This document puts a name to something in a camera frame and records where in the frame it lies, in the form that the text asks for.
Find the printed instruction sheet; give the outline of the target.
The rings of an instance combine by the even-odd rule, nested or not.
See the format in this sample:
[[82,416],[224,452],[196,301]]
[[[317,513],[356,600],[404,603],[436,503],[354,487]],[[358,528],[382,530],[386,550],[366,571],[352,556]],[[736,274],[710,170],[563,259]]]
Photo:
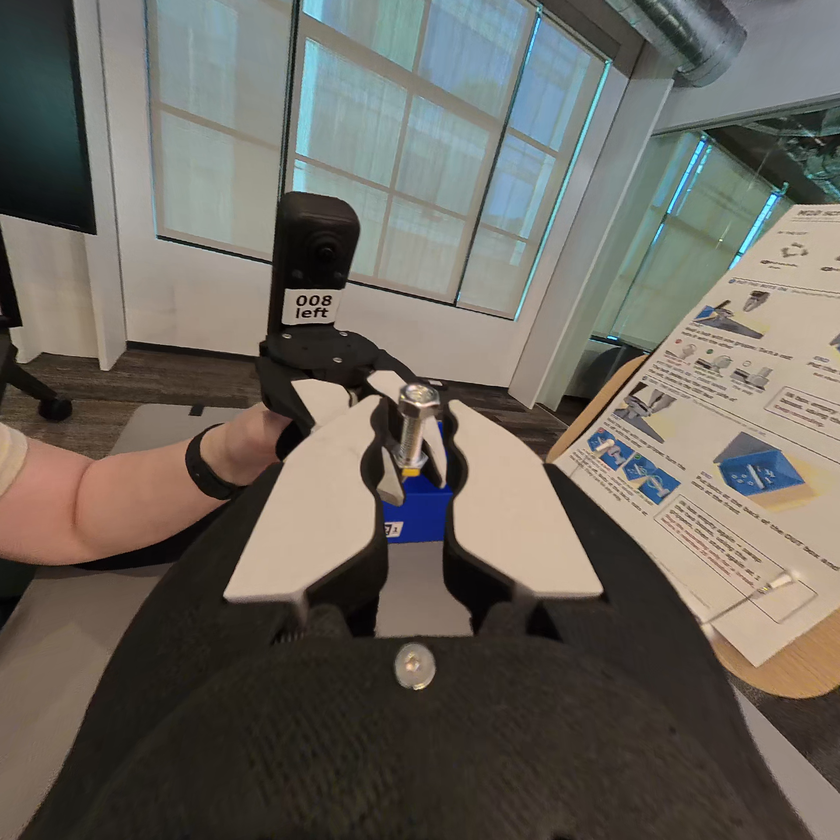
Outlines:
[[790,208],[549,457],[751,666],[838,609],[838,256]]

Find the round wooden table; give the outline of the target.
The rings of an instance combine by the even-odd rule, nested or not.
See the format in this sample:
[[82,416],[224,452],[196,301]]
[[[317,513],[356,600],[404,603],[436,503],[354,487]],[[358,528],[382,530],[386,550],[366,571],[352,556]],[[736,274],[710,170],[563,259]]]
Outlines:
[[[639,355],[623,364],[582,413],[563,432],[549,451],[545,462],[552,464],[570,448],[628,380],[649,359]],[[785,646],[761,666],[752,666],[724,637],[708,626],[705,633],[718,661],[732,675],[769,695],[790,699],[821,697],[839,684],[839,611]]]

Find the black wall screen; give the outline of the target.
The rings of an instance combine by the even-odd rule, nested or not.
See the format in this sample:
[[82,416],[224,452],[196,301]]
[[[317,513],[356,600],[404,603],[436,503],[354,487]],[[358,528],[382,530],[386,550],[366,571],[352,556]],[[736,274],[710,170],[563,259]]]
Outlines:
[[1,212],[97,233],[74,4],[1,2]]

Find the person's left forearm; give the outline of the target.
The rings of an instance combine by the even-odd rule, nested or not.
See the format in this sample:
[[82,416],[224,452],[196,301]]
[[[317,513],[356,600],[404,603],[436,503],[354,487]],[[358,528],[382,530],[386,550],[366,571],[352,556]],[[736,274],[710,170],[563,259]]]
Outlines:
[[187,442],[96,460],[27,441],[24,467],[1,497],[4,560],[105,559],[168,539],[223,505],[187,474]]

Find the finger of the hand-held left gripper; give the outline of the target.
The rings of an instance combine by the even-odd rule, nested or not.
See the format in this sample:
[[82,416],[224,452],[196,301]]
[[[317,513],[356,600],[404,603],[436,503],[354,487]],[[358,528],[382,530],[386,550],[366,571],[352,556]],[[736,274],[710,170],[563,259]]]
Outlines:
[[423,382],[405,382],[394,371],[374,371],[366,381],[371,394],[385,401],[385,473],[396,481],[425,476],[446,483],[447,455],[438,426],[442,402],[438,390]]
[[[291,384],[314,420],[314,432],[347,413],[359,401],[354,391],[348,391],[339,384],[315,379],[297,379]],[[386,446],[381,448],[381,455],[383,477],[377,485],[377,492],[384,502],[400,507],[403,504],[403,483]]]

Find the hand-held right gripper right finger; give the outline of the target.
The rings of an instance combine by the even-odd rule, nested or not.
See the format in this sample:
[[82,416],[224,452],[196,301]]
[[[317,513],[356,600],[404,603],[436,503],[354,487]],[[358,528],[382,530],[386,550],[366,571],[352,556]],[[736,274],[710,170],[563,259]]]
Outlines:
[[450,549],[515,595],[603,594],[540,457],[459,400],[446,405],[444,443]]

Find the large grid window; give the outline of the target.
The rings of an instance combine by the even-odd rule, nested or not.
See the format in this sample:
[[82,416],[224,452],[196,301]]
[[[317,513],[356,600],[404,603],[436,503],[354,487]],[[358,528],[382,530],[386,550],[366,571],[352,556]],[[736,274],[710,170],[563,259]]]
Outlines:
[[360,219],[351,278],[514,320],[612,61],[517,1],[145,4],[158,238],[270,261],[279,194]]

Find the blue plastic bin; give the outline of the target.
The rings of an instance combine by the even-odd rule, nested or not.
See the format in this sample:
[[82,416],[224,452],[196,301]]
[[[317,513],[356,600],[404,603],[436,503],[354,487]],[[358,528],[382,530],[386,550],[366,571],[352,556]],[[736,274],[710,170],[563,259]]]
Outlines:
[[421,473],[402,483],[402,505],[383,502],[388,543],[440,542],[452,490],[446,483],[447,454],[438,420],[428,419],[423,429],[423,452],[427,462]]

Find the silver hex bolt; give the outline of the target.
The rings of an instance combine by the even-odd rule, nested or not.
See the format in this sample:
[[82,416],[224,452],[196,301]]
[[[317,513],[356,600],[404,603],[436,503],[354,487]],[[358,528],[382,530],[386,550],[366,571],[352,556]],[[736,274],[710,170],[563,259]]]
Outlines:
[[424,424],[428,419],[435,419],[437,409],[432,412],[405,412],[396,402],[397,411],[402,418],[400,438],[392,446],[395,465],[403,477],[418,476],[426,464],[424,454]]

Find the silver ventilation duct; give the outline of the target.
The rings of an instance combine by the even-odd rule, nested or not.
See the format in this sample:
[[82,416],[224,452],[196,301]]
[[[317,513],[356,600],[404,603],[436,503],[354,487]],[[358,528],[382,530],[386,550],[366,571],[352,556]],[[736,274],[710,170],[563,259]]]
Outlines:
[[721,1],[608,1],[684,84],[705,88],[733,64],[748,32]]

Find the black office chair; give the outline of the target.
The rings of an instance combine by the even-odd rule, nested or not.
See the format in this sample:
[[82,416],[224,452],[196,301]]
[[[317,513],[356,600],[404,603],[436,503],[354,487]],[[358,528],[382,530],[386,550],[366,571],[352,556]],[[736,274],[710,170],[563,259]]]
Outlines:
[[7,249],[1,237],[1,399],[11,385],[38,402],[38,414],[46,421],[63,422],[72,414],[70,400],[54,392],[18,363],[18,347],[13,342],[11,330],[22,325]]

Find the person's left hand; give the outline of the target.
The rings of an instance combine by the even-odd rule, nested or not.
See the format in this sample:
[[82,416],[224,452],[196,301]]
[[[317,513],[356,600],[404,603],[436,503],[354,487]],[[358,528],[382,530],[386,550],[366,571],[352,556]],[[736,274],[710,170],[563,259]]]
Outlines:
[[290,423],[288,417],[255,404],[217,430],[216,454],[205,455],[205,461],[220,478],[245,487],[278,462],[277,444]]

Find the black wrist band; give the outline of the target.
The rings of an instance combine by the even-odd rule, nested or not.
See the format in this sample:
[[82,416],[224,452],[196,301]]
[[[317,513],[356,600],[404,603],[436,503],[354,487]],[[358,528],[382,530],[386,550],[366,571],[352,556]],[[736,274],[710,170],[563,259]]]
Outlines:
[[231,501],[239,497],[247,486],[238,486],[221,478],[202,455],[205,435],[221,425],[217,423],[206,427],[189,441],[185,450],[185,468],[193,484],[206,497],[216,501]]

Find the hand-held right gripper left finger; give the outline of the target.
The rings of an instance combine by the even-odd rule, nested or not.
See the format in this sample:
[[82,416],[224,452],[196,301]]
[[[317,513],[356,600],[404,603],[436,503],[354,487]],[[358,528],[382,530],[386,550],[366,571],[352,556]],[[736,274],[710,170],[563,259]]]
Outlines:
[[371,395],[287,457],[224,590],[234,604],[353,610],[388,571],[382,501],[387,408]]

